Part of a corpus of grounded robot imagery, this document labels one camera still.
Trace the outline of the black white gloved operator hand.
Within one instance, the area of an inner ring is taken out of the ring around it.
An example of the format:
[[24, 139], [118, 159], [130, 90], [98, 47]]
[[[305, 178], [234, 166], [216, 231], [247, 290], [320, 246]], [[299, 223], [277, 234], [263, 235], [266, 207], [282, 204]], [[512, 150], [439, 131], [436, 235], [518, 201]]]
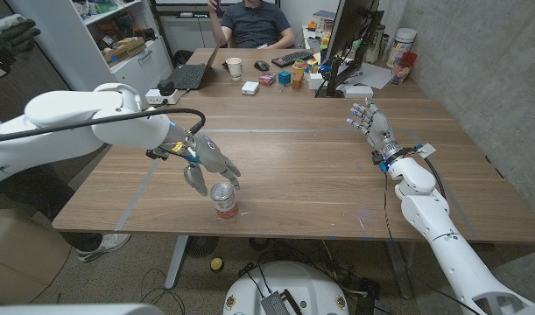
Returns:
[[18, 54], [34, 47], [34, 38], [39, 34], [36, 23], [20, 14], [0, 19], [0, 78], [11, 71]]

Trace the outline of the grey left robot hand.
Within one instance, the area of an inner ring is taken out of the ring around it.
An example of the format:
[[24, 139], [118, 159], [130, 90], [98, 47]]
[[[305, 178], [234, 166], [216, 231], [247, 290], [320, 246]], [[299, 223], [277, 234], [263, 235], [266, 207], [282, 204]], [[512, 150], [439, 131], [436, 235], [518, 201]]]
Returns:
[[208, 189], [201, 166], [204, 166], [208, 172], [220, 173], [235, 189], [240, 187], [237, 179], [241, 176], [239, 169], [221, 153], [220, 147], [209, 137], [201, 133], [195, 134], [193, 141], [188, 142], [180, 152], [189, 162], [189, 166], [184, 170], [184, 177], [187, 183], [202, 196], [208, 195]]

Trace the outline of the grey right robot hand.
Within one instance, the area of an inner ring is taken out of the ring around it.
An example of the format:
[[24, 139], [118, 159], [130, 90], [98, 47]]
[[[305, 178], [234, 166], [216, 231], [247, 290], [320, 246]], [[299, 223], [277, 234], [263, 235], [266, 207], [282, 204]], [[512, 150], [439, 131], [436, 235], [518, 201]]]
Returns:
[[398, 144], [386, 116], [375, 103], [366, 98], [364, 105], [354, 103], [350, 111], [356, 119], [348, 118], [347, 123], [360, 130], [367, 137], [369, 145], [381, 156], [375, 165], [384, 163], [388, 167], [402, 155], [402, 147]]

